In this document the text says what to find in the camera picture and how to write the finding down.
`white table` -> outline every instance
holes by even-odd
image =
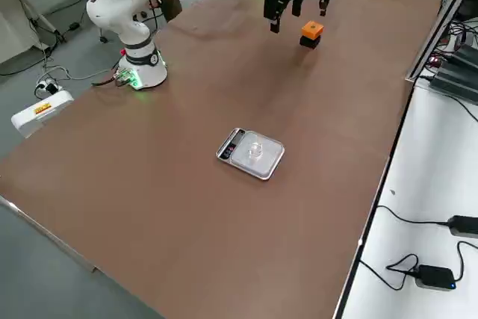
[[[466,105],[478,116],[477,106]],[[379,204],[410,220],[478,217],[478,123],[458,103],[415,88]],[[409,253],[457,277],[459,240],[478,245],[446,227],[404,223],[378,208],[361,259],[396,287],[403,275],[385,266]],[[478,318],[478,251],[462,246],[462,252],[465,276],[451,292],[419,288],[413,278],[392,291],[360,264],[343,318]]]

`gray floor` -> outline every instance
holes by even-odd
[[[43,13],[78,0],[29,0]],[[188,7],[198,0],[181,0]],[[79,21],[84,1],[65,10],[49,14],[48,19],[60,32],[68,24]],[[165,22],[160,19],[160,27]],[[39,31],[42,41],[55,39]],[[107,34],[109,42],[101,44],[98,31],[87,16],[81,28],[66,34],[68,42],[54,51],[49,65],[61,65],[75,77],[82,77],[110,68],[120,56],[121,43],[115,34]],[[41,52],[31,50],[7,63],[0,64],[0,74],[21,69],[39,60]],[[12,76],[0,75],[0,159],[22,141],[10,118],[34,104],[34,85],[41,74],[40,65]],[[62,81],[61,84],[78,97],[90,87],[92,80]],[[128,294],[101,272],[88,273],[59,250],[48,238],[0,206],[0,318],[65,319],[65,318],[161,318],[138,299]]]

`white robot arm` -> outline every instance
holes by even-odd
[[[100,28],[114,31],[125,44],[115,76],[134,89],[159,85],[167,77],[165,63],[152,41],[149,28],[133,20],[148,0],[89,0],[87,12]]]

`black device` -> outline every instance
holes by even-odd
[[[430,87],[478,102],[478,72],[462,64],[442,62]]]
[[[224,161],[229,160],[232,152],[238,146],[240,140],[242,140],[242,137],[244,137],[245,134],[246,132],[243,129],[236,128],[220,147],[220,151],[217,153],[217,157]]]
[[[460,47],[456,50],[448,60],[451,64],[463,66],[463,68],[475,71],[478,75],[478,50],[469,46],[466,42],[470,35],[466,35],[465,40],[461,39]]]
[[[448,220],[448,228],[452,235],[478,238],[478,218],[453,216]]]
[[[421,288],[452,291],[456,289],[453,272],[449,268],[421,264],[415,272],[415,283]]]

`white cable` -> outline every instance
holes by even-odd
[[[37,79],[37,84],[38,84],[45,76],[47,76],[50,72],[54,72],[55,70],[63,70],[69,80],[86,80],[87,78],[92,78],[93,76],[97,76],[97,75],[102,74],[102,73],[104,73],[104,72],[109,72],[109,71],[111,71],[111,69],[104,69],[104,70],[95,72],[94,74],[84,76],[83,78],[74,78],[73,76],[71,76],[71,75],[69,74],[68,69],[66,69],[66,68],[64,68],[64,67],[62,67],[62,66],[54,66],[54,67],[52,67],[50,70],[48,70],[47,72],[45,72],[43,75],[41,75],[41,76]]]

